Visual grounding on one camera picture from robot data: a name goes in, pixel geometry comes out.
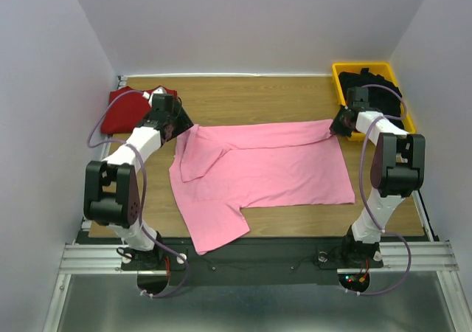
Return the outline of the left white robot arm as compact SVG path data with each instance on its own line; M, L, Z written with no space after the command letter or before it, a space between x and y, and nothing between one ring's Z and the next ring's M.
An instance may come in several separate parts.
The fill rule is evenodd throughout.
M168 255L187 265L184 255L165 246L162 237L143 218L147 190L145 161L163 144L193 127L179 98L170 94L154 97L150 111L138 122L111 155L86 166L84 216L108 226L126 244L119 254L140 261L149 269L159 267Z

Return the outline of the pink t shirt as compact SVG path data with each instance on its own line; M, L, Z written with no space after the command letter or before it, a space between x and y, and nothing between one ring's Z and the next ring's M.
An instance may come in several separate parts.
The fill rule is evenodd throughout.
M194 125L179 135L170 183L196 253L248 233L243 208L354 203L331 123Z

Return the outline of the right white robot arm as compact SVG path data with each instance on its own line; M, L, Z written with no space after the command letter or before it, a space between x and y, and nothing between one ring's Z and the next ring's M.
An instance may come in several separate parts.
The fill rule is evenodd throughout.
M379 111L342 106L330 132L351 136L364 134L359 168L359 190L364 208L350 226L339 248L341 261L348 266L379 261L379 243L386 225L397 207L424 181L426 139L397 127ZM370 168L369 196L364 191L364 157L367 143L375 146Z

